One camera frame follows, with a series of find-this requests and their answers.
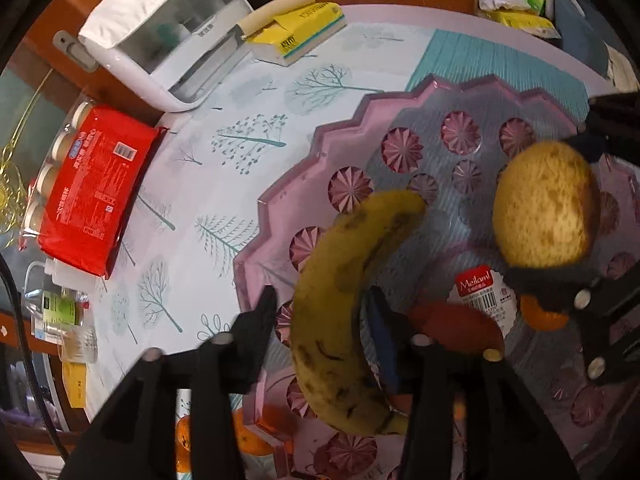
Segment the clear glass cup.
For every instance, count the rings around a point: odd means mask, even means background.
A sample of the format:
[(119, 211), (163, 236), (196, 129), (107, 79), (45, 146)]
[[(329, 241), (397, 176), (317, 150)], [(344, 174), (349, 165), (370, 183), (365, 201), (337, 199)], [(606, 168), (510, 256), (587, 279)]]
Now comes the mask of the clear glass cup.
[(93, 364), (98, 360), (98, 340), (92, 325), (66, 325), (62, 328), (60, 357), (63, 362)]

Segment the red snack package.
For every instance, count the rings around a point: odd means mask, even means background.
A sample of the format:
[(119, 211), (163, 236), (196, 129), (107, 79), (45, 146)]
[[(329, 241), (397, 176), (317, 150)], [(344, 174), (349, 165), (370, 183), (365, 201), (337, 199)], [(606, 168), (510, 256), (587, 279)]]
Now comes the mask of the red snack package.
[(70, 140), (53, 148), (54, 180), (36, 224), (48, 256), (108, 278), (136, 194), (166, 130), (93, 101), (70, 120)]

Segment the yellow spotted pear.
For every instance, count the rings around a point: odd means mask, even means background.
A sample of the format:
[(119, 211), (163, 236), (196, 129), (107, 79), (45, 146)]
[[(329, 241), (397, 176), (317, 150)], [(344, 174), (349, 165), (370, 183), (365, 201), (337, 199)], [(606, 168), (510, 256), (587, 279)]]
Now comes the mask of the yellow spotted pear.
[(568, 144), (535, 143), (503, 170), (492, 227), (509, 266), (542, 269), (580, 263), (592, 251), (599, 222), (597, 178)]

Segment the small tangerine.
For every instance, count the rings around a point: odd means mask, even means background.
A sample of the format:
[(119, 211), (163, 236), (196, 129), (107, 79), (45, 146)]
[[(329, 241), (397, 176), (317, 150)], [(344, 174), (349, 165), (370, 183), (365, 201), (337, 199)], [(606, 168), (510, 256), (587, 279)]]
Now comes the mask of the small tangerine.
[(533, 295), (520, 297), (520, 312), (524, 322), (538, 332), (554, 332), (567, 326), (570, 317), (563, 313), (544, 310)]

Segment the tree pattern tablecloth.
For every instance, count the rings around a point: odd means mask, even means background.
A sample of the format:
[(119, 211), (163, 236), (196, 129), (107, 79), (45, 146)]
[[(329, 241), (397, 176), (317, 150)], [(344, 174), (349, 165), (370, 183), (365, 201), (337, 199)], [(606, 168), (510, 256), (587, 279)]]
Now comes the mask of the tree pattern tablecloth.
[(484, 18), (420, 6), (352, 4), (346, 26), (294, 65), (244, 58), (197, 110), (165, 115), (111, 277), (92, 295), (93, 417), (150, 347), (191, 349), (238, 315), (234, 257), (258, 231), (259, 196), (309, 152), (314, 129), (363, 96), (428, 74), (495, 74), (514, 88), (585, 99), (608, 84), (551, 44)]

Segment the yellow tissue pack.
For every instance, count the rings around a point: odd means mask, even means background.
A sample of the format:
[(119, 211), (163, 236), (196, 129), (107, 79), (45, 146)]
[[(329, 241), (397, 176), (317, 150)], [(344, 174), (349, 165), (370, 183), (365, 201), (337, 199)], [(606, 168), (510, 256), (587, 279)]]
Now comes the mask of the yellow tissue pack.
[(346, 18), (334, 2), (272, 0), (238, 25), (255, 58), (290, 66), (341, 30)]

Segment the jar pack behind package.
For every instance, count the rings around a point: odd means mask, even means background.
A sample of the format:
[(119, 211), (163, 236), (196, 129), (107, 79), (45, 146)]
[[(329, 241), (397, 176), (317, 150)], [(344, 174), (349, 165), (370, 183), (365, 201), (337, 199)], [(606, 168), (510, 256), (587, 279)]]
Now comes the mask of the jar pack behind package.
[(88, 96), (81, 96), (67, 114), (58, 129), (38, 174), (28, 186), (27, 203), (17, 237), (17, 249), (22, 252), (40, 234), (47, 202), (53, 191), (55, 180), (62, 169), (67, 155), (75, 143), (78, 130), (90, 110), (98, 102)]

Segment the pink plastic fruit bowl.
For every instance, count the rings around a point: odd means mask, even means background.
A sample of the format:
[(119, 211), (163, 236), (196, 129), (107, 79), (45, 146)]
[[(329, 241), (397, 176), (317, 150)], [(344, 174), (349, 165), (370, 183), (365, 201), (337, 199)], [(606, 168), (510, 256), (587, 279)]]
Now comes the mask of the pink plastic fruit bowl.
[(501, 171), (527, 143), (561, 139), (585, 119), (585, 89), (556, 84), (518, 91), (497, 76), (454, 84), (425, 77), (407, 92), (368, 94), (349, 120), (316, 129), (309, 154), (258, 200), (258, 235), (234, 258), (242, 309), (267, 286), (288, 336), (295, 284), (318, 240), (372, 191), (410, 188), (426, 203), (420, 228), (376, 277), (390, 305), (459, 301), (459, 281), (487, 266), (494, 282), (472, 292), (506, 338), (518, 374), (546, 411), (585, 479), (600, 479), (639, 426), (636, 382), (587, 382), (578, 333), (535, 333), (518, 317), (492, 238), (491, 207)]

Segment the spotted yellow banana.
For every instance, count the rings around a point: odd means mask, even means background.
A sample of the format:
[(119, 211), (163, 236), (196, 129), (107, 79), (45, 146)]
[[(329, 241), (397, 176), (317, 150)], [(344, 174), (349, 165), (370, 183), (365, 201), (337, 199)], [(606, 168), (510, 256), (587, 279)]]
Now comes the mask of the spotted yellow banana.
[(374, 192), (338, 218), (303, 267), (292, 301), (290, 349), (300, 390), (322, 422), (344, 434), (405, 434), (364, 355), (361, 297), (422, 222), (426, 205), (413, 191)]

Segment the red yellow apple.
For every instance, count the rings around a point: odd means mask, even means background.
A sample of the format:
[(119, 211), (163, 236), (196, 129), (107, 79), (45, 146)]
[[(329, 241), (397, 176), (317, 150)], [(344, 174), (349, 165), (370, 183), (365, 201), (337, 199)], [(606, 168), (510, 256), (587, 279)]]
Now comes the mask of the red yellow apple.
[(407, 316), (421, 334), (431, 337), (453, 352), (500, 360), (504, 356), (502, 331), (496, 321), (467, 304), (446, 301), (420, 301)]

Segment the large orange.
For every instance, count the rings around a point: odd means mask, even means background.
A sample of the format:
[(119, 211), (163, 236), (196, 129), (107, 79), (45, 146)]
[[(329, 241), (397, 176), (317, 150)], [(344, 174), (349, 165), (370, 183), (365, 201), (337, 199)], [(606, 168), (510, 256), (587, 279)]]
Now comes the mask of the large orange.
[(294, 415), (283, 406), (266, 404), (259, 414), (242, 406), (233, 412), (233, 425), (242, 453), (267, 456), (293, 439), (297, 430)]

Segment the green label bottle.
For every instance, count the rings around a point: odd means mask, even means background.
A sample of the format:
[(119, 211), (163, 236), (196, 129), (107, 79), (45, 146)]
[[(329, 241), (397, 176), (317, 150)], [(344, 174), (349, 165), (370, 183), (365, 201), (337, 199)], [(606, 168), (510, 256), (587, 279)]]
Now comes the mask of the green label bottle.
[(60, 292), (34, 289), (25, 296), (32, 336), (50, 344), (62, 344), (63, 335), (81, 326), (89, 309), (88, 296), (63, 288)]

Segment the yellow flat box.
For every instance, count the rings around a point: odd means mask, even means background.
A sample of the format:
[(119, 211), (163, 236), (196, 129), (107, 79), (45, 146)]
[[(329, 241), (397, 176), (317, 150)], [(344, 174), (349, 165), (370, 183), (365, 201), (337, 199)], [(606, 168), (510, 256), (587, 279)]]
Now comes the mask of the yellow flat box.
[(86, 407), (87, 367), (84, 363), (62, 362), (62, 378), (71, 408)]

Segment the white countertop appliance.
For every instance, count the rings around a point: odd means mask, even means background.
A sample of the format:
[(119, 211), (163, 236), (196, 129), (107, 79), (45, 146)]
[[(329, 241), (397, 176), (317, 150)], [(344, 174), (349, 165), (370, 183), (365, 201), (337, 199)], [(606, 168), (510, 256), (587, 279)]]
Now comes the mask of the white countertop appliance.
[(79, 41), (96, 62), (162, 112), (197, 107), (239, 58), (232, 28), (247, 0), (169, 0), (117, 47)]

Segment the gold door ornament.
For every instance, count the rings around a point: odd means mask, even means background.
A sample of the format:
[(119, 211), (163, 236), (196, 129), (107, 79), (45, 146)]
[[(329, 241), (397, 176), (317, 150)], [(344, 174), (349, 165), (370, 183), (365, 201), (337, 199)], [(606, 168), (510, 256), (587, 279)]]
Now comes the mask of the gold door ornament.
[(30, 97), (24, 112), (21, 114), (9, 141), (1, 150), (1, 248), (6, 249), (17, 240), (15, 231), (20, 227), (27, 205), (27, 196), (24, 181), (20, 170), (13, 161), (13, 155), (24, 128), (34, 110), (43, 87), (48, 82), (53, 68), (47, 71), (42, 81)]

